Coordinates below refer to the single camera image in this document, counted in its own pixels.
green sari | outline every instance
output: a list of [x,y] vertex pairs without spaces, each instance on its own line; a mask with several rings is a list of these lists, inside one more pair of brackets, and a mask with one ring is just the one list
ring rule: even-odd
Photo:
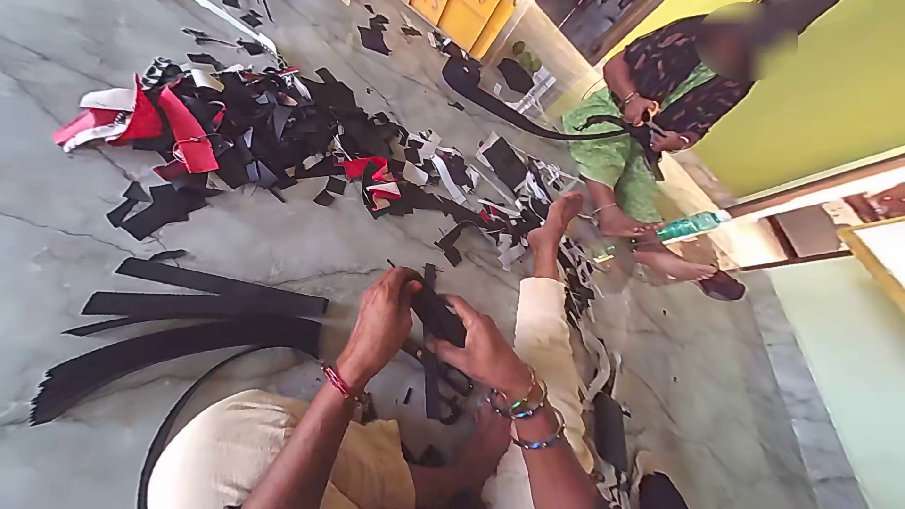
[[[714,72],[706,65],[698,64],[689,77],[666,97],[661,104],[661,110],[665,110],[681,96],[714,75]],[[577,108],[563,115],[563,127],[565,127],[566,133],[590,134],[620,129],[613,124],[602,123],[583,131],[577,130],[577,127],[585,124],[588,117],[594,115],[622,116],[622,112],[613,102],[607,88],[594,92]],[[637,140],[624,134],[606,139],[572,141],[569,143],[569,150],[572,158],[578,162],[578,171],[582,177],[611,187],[616,203],[629,217],[644,223],[656,223],[662,220],[655,206],[660,189],[644,159],[643,147]]]

elbow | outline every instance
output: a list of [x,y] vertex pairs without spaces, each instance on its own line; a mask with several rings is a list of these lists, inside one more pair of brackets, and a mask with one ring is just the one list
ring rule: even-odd
[[620,74],[621,70],[626,67],[625,60],[623,59],[624,51],[621,51],[615,55],[613,58],[609,59],[604,63],[604,81],[609,83],[616,75]]

plastic bottle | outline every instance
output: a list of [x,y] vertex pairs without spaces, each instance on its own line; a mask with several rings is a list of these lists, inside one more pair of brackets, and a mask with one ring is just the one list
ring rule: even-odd
[[683,217],[671,221],[663,228],[657,230],[657,236],[661,242],[686,235],[703,233],[732,219],[729,212],[718,210],[716,212],[701,212],[691,217]]

cream trousers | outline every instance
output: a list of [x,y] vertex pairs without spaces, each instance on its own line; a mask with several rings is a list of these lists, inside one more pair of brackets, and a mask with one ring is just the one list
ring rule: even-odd
[[[594,460],[583,436],[581,380],[572,361],[564,311],[566,286],[546,278],[521,282],[515,351],[548,387],[566,419],[566,438],[582,467]],[[308,404],[246,390],[205,409],[167,445],[151,474],[149,509],[223,509],[240,505],[299,424]],[[494,509],[531,508],[528,469],[510,446],[484,486]],[[324,509],[411,509],[414,484],[394,421],[349,424],[324,494]]]

green skirt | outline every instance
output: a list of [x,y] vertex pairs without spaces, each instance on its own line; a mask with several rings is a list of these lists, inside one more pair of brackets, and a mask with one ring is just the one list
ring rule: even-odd
[[[611,123],[590,126],[579,131],[594,115],[621,117],[622,112],[606,88],[591,94],[577,108],[563,115],[563,127],[568,134],[592,134],[619,130]],[[643,148],[628,134],[604,139],[570,141],[569,151],[578,162],[582,177],[606,184],[613,190],[616,203],[632,219],[644,223],[662,221],[654,205],[660,192],[651,169],[643,156]]]

